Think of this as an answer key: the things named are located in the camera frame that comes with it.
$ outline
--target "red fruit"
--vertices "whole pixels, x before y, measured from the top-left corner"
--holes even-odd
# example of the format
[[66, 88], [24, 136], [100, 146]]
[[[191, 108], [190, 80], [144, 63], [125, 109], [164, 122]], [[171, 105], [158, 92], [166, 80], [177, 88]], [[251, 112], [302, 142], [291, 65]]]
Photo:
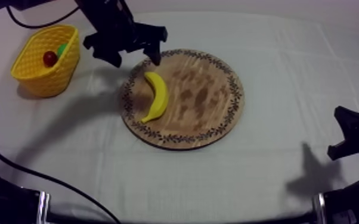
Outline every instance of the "red fruit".
[[57, 55], [52, 52], [48, 51], [43, 55], [43, 62], [45, 63], [46, 67], [52, 67], [58, 61]]

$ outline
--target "banana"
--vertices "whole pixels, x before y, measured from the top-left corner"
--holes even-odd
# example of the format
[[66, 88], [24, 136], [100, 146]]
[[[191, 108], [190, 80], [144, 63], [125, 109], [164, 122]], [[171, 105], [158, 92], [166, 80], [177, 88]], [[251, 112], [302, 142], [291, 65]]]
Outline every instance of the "banana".
[[168, 104], [168, 89], [162, 77], [154, 72], [145, 72], [145, 79], [154, 89], [154, 100], [149, 109], [149, 114], [141, 120], [142, 123], [161, 117]]

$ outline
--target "white tablecloth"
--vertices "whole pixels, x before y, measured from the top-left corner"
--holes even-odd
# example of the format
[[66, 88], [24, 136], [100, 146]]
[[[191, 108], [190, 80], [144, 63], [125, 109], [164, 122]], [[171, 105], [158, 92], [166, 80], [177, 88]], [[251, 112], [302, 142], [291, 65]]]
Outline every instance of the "white tablecloth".
[[[245, 107], [225, 138], [180, 153], [140, 141], [121, 120], [117, 92], [145, 56], [123, 54], [116, 69], [82, 48], [68, 89], [55, 98], [31, 97], [5, 67], [0, 152], [78, 187], [129, 221], [219, 222], [300, 213], [310, 209], [313, 195], [359, 180], [359, 155], [335, 162], [326, 155], [328, 145], [343, 140], [335, 107], [359, 111], [359, 33], [250, 14], [135, 18], [167, 27], [163, 50], [205, 51], [237, 73]], [[82, 39], [94, 31], [84, 18], [68, 23]], [[1, 162], [0, 174], [51, 193], [55, 211], [101, 216], [75, 193]]]

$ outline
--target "round wooden board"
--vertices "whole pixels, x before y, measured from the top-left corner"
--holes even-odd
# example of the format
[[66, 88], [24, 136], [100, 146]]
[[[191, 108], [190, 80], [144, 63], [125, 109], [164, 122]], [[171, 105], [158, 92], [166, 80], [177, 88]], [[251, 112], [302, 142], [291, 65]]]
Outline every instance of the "round wooden board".
[[[242, 84], [230, 66], [213, 55], [175, 49], [161, 53], [160, 66], [150, 59], [131, 71], [121, 90], [122, 118], [142, 140], [165, 149], [190, 150], [215, 142], [237, 123], [244, 105]], [[146, 124], [153, 90], [145, 71], [162, 76], [169, 102], [162, 117]]]

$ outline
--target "plastic basket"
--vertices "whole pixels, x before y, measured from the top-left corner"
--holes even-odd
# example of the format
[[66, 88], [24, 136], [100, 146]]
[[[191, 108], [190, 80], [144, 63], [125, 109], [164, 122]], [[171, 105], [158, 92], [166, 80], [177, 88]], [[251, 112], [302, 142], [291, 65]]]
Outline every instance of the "plastic basket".
[[[53, 67], [45, 67], [43, 55], [47, 51], [67, 46]], [[68, 86], [79, 60], [78, 30], [73, 26], [57, 25], [36, 32], [11, 68], [11, 75], [30, 93], [38, 97], [53, 97]]]

